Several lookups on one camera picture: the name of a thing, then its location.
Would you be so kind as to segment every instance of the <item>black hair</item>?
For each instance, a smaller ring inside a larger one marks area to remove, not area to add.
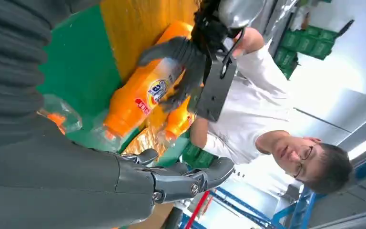
[[[342,148],[321,143],[324,152],[320,158],[324,171],[315,179],[304,182],[314,192],[328,194],[339,191],[349,181],[353,166]]]

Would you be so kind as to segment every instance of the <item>red pole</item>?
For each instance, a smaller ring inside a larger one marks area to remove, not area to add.
[[[201,197],[200,201],[198,202],[198,205],[196,206],[192,216],[190,217],[189,221],[186,224],[186,227],[184,229],[190,229],[190,227],[192,226],[195,217],[198,215],[198,213],[200,212],[201,206],[204,204],[205,200],[207,199],[207,196],[210,194],[210,191],[205,191],[203,196]]]

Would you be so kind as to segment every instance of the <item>green crate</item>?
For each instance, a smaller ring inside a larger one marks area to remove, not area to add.
[[[274,56],[274,62],[277,64],[277,65],[280,65],[281,62],[283,62],[283,59],[285,58],[285,56],[287,55],[287,52],[288,50],[285,49],[285,48],[281,48],[279,47],[277,49],[277,52],[275,53],[275,56]]]
[[[295,57],[296,52],[288,51],[283,60],[281,61],[281,63],[278,63],[277,65],[281,67],[290,67]]]
[[[200,151],[201,151],[200,148],[194,146],[189,142],[183,150],[183,160],[188,163],[195,161]]]
[[[315,27],[315,26],[312,26],[312,25],[308,25],[308,27],[304,31],[304,34],[308,35],[308,36],[312,36],[312,37],[319,37],[321,32],[322,32],[321,28],[318,28],[318,27]]]
[[[320,40],[335,42],[337,38],[338,33],[330,30],[322,30],[322,32],[319,35]]]
[[[291,68],[280,68],[281,72],[284,74],[286,79],[290,79],[291,75],[293,74],[294,70]]]
[[[296,48],[297,52],[310,53],[314,48],[317,39],[310,36],[302,36]]]
[[[332,47],[335,43],[327,41],[318,41],[312,51],[308,54],[323,60],[332,51]]]
[[[290,50],[295,50],[297,48],[300,38],[301,38],[300,31],[292,32],[288,30],[284,34],[284,37],[281,41],[281,46],[288,48]]]
[[[217,158],[216,156],[202,150],[194,162],[193,168],[208,168],[211,163]]]

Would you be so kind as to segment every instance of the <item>white shirt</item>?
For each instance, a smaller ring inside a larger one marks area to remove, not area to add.
[[[208,124],[204,150],[247,164],[262,155],[256,140],[273,130],[288,131],[292,109],[289,82],[267,47],[238,57],[234,77],[217,123]]]

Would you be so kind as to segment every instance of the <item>man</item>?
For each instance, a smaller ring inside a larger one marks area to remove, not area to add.
[[[232,82],[220,118],[217,123],[197,118],[191,128],[191,142],[236,164],[272,155],[287,174],[316,192],[341,189],[352,171],[347,152],[316,138],[289,134],[292,105],[288,81],[264,46],[261,34],[247,28],[234,56],[240,73]]]

